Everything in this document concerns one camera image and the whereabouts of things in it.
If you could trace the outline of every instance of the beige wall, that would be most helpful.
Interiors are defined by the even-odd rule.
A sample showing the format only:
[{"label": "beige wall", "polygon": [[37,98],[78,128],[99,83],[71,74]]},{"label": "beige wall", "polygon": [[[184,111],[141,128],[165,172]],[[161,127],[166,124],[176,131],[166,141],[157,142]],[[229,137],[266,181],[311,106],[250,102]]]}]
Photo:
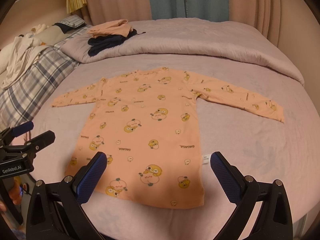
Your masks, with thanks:
[{"label": "beige wall", "polygon": [[66,0],[17,0],[0,25],[0,49],[35,25],[67,17]]},{"label": "beige wall", "polygon": [[281,0],[278,48],[301,71],[320,114],[320,25],[304,0]]}]

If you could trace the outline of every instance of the shirt sleeve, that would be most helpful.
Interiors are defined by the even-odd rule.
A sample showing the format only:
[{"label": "shirt sleeve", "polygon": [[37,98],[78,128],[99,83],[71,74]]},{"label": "shirt sleeve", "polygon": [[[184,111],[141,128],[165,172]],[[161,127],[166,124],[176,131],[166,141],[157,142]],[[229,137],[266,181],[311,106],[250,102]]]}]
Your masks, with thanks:
[{"label": "shirt sleeve", "polygon": [[96,102],[103,95],[103,86],[106,78],[101,78],[97,83],[67,92],[54,99],[52,107],[71,106]]},{"label": "shirt sleeve", "polygon": [[237,107],[284,123],[282,106],[258,93],[192,72],[184,73],[184,82],[195,97]]}]

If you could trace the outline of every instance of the plaid blanket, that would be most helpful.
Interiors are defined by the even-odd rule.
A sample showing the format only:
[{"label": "plaid blanket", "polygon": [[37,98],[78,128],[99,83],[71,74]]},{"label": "plaid blanket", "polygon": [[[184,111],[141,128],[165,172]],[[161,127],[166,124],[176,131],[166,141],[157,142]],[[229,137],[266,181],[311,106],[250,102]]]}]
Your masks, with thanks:
[{"label": "plaid blanket", "polygon": [[43,50],[19,81],[0,94],[0,130],[35,117],[54,90],[79,65],[59,48],[67,40],[86,33],[90,27],[87,25]]}]

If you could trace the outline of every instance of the metal screw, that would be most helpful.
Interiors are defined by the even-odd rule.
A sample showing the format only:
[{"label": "metal screw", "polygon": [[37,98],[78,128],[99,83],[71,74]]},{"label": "metal screw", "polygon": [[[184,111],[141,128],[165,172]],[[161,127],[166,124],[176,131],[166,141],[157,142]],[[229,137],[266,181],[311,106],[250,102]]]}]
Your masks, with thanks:
[{"label": "metal screw", "polygon": [[250,175],[245,176],[245,180],[246,180],[247,182],[253,182],[253,177],[250,176]]},{"label": "metal screw", "polygon": [[277,184],[278,186],[282,186],[282,181],[279,180],[279,179],[276,179],[276,184]]},{"label": "metal screw", "polygon": [[42,185],[42,182],[43,182],[42,180],[38,180],[38,181],[36,182],[36,186],[37,186],[37,187],[41,186],[41,185]]},{"label": "metal screw", "polygon": [[64,178],[64,181],[66,182],[66,183],[68,183],[68,182],[70,182],[70,181],[72,181],[73,180],[73,177],[72,176],[66,176],[65,178]]}]

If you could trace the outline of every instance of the care label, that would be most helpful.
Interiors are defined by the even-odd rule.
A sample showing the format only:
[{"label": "care label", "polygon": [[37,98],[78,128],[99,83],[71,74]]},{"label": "care label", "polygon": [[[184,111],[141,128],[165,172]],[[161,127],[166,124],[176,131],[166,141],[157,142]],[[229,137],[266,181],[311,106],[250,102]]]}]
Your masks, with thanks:
[{"label": "care label", "polygon": [[202,156],[202,164],[209,163],[210,157],[211,157],[211,154],[203,155]]}]

